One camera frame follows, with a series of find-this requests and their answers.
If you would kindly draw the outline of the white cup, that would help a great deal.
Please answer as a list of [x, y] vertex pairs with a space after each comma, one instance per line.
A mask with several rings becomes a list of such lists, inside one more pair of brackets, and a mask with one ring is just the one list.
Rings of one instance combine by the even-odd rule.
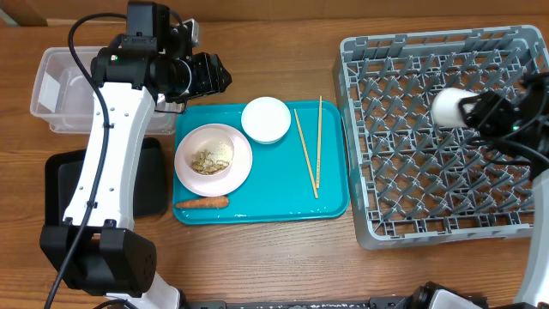
[[434, 124], [450, 128], [466, 127], [458, 103], [477, 94], [459, 88], [446, 88], [438, 93], [431, 104], [431, 117]]

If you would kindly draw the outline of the pink bowl with food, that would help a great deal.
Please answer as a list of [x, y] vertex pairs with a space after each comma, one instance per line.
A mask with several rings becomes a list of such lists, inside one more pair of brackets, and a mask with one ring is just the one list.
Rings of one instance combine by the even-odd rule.
[[193, 172], [195, 171], [190, 167], [192, 155], [201, 150], [208, 150], [213, 153], [217, 159], [229, 161], [230, 165], [232, 164], [234, 157], [234, 142], [232, 138], [219, 127], [198, 128], [193, 130], [185, 138], [184, 158]]

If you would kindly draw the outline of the white round bowl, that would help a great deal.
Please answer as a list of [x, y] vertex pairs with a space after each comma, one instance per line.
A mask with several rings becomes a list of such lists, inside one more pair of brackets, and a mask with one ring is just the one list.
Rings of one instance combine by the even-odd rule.
[[242, 111], [244, 132], [262, 144], [278, 142], [289, 130], [292, 118], [287, 105], [273, 97], [250, 101]]

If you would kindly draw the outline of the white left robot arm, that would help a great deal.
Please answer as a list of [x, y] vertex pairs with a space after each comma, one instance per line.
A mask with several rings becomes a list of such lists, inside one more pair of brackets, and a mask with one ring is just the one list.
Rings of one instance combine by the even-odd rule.
[[169, 7], [131, 1], [126, 29], [81, 68], [94, 116], [69, 206], [45, 224], [39, 244], [61, 284], [103, 298], [103, 307], [185, 308], [184, 293], [157, 273], [152, 241], [134, 230], [142, 142], [155, 112], [183, 113], [189, 100], [222, 93], [232, 78], [219, 57], [194, 53], [199, 27]]

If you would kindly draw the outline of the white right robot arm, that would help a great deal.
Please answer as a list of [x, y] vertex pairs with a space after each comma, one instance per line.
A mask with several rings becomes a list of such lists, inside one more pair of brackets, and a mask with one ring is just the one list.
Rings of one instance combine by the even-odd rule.
[[534, 201], [534, 230], [528, 263], [515, 302], [548, 307], [548, 74], [521, 81], [525, 94], [516, 103], [492, 91], [458, 103], [466, 126], [477, 136], [467, 144], [508, 155], [514, 166], [528, 166]]

